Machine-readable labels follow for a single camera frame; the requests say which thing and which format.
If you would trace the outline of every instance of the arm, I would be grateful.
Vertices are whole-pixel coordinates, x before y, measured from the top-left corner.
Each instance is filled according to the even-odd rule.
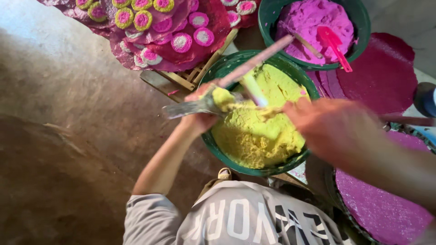
[[[436,214],[436,156],[391,142],[365,107],[347,100],[301,99],[288,102],[284,111],[318,157]]]
[[[198,95],[201,95],[206,88],[207,86],[200,87],[185,100],[198,99]],[[168,194],[189,146],[212,127],[216,120],[215,116],[204,113],[182,118],[180,124],[141,172],[132,195]]]

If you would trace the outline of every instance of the green plastic basin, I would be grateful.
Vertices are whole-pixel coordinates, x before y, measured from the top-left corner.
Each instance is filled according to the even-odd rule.
[[[206,75],[200,81],[200,84],[203,82],[211,81],[216,78],[223,78],[232,70],[234,70],[237,66],[243,64],[248,59],[258,54],[259,52],[260,50],[246,50],[246,51],[241,51],[238,53],[231,54],[229,56],[220,59],[209,69],[209,71],[206,72]],[[309,96],[312,100],[318,99],[320,97],[312,80],[297,64],[293,63],[290,60],[285,59],[283,56],[278,54],[274,55],[273,57],[265,61],[265,64],[269,64],[278,68],[298,84],[304,85],[307,88]],[[237,85],[238,83],[233,84],[227,87],[226,89],[231,91]],[[238,165],[237,163],[230,160],[219,149],[210,130],[204,133],[201,137],[204,143],[206,144],[207,148],[229,168],[232,168],[235,171],[243,174],[249,174],[255,176],[269,176],[269,175],[275,175],[275,174],[281,174],[287,172],[297,167],[302,162],[304,162],[310,154],[309,150],[307,150],[306,146],[304,146],[300,153],[290,156],[288,159],[286,159],[286,161],[284,161],[283,163],[279,163],[274,167],[252,169],[252,168],[247,168]]]
[[[274,43],[276,38],[277,23],[279,20],[280,11],[290,3],[298,0],[268,0],[262,1],[259,6],[259,28],[262,33],[263,41],[267,47]],[[358,44],[353,43],[348,52],[345,54],[348,62],[351,63],[357,59],[368,45],[371,35],[371,21],[369,20],[368,12],[360,0],[331,0],[344,7],[348,17],[354,26],[354,38],[358,38]],[[285,51],[280,51],[279,54],[287,59],[297,63],[306,71],[327,71],[339,67],[339,63],[329,65],[315,65],[304,62],[287,54]]]

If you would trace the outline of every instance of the pink spatula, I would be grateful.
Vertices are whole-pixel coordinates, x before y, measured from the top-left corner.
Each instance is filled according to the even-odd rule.
[[[339,59],[339,63],[342,65],[344,70],[346,72],[352,72],[353,69],[351,69],[350,63],[348,63],[347,59],[345,58],[344,54],[339,49],[339,45],[342,44],[342,41],[339,39],[339,37],[329,28],[326,26],[318,26],[318,34],[320,38],[323,41],[323,46],[330,46],[333,49],[334,54]]]

